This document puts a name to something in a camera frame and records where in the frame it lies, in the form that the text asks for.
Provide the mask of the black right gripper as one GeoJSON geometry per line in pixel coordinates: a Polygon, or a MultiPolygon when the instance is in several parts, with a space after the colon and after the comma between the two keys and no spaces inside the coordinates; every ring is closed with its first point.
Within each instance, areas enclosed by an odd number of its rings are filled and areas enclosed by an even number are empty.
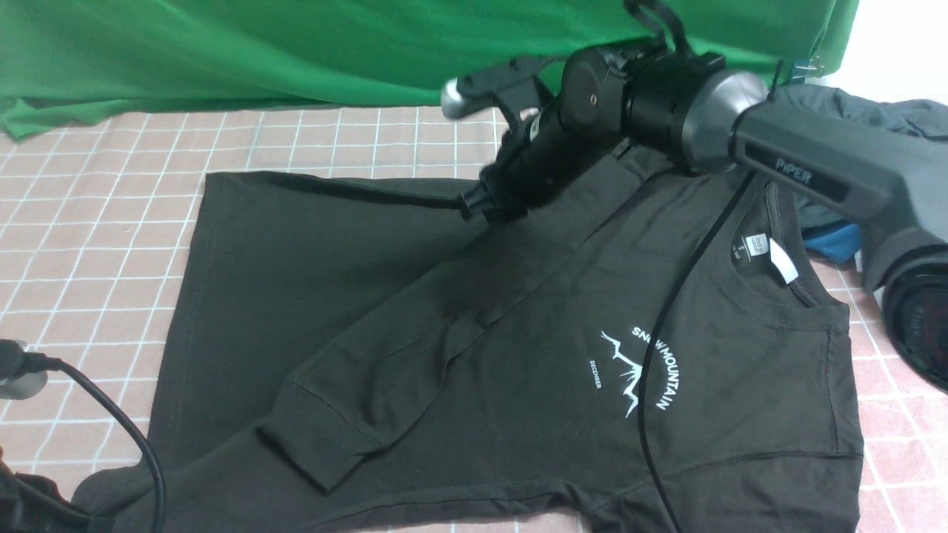
{"type": "Polygon", "coordinates": [[[549,205],[622,138],[629,75],[602,58],[569,58],[559,94],[507,134],[460,197],[461,216],[514,221],[549,205]]]}

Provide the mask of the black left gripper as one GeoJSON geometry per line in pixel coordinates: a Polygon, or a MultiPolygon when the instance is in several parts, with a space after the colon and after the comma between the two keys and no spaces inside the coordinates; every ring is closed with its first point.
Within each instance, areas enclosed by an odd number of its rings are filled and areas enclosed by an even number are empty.
{"type": "Polygon", "coordinates": [[[2,532],[111,532],[110,518],[96,517],[62,499],[47,477],[1,466],[2,532]]]}

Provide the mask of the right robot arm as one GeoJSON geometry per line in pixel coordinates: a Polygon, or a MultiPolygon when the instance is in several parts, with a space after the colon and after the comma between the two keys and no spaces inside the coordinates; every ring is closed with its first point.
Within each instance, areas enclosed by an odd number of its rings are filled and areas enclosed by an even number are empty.
{"type": "Polygon", "coordinates": [[[734,164],[787,185],[860,227],[863,285],[881,290],[893,346],[946,389],[946,147],[774,102],[751,72],[686,47],[633,39],[564,59],[558,95],[547,56],[521,56],[448,81],[444,117],[495,107],[509,132],[464,218],[512,221],[541,208],[627,138],[694,171],[734,164]]]}

